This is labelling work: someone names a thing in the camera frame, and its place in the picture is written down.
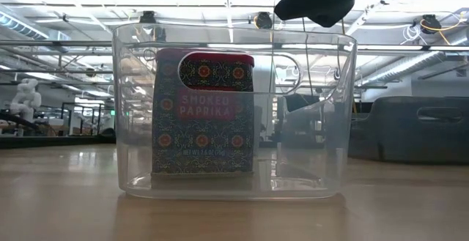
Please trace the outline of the smoke grey plastic bin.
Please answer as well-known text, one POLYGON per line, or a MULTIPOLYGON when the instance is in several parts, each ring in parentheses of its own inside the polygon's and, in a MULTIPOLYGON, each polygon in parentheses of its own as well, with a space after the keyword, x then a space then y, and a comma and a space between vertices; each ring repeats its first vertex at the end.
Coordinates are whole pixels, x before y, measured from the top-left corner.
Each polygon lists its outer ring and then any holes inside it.
POLYGON ((469 97, 381 97, 352 121, 348 155, 397 163, 469 164, 469 97))

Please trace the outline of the clear plastic bin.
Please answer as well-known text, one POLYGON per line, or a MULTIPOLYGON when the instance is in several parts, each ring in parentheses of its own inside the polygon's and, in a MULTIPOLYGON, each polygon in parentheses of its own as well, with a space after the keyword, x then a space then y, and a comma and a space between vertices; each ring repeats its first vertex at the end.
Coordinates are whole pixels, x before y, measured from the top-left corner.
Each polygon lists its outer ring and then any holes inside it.
POLYGON ((335 195, 347 160, 357 42, 334 33, 194 26, 169 42, 112 38, 119 186, 158 199, 319 199, 335 195), (164 48, 254 58, 254 161, 250 173, 152 173, 156 54, 164 48))

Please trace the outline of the silver ventilation duct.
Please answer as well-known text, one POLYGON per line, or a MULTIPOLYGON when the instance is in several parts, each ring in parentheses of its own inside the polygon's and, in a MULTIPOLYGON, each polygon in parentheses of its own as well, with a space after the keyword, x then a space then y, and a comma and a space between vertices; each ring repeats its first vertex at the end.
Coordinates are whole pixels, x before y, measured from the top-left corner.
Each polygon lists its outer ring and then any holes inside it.
POLYGON ((469 54, 468 46, 457 46, 456 50, 453 49, 450 51, 429 51, 417 56, 406 56, 405 58, 382 67, 364 78, 356 77, 355 83, 357 86, 388 83, 419 70, 440 64, 446 61, 450 56, 463 56, 464 54, 469 54))

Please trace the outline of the red lid smoked paprika tin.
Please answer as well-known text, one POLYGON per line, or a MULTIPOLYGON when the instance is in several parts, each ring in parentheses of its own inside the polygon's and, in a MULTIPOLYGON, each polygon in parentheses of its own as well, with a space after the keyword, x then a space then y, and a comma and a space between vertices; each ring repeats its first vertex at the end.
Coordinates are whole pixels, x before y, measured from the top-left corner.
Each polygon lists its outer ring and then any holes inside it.
POLYGON ((254 58, 164 48, 156 54, 152 173, 250 173, 254 58))

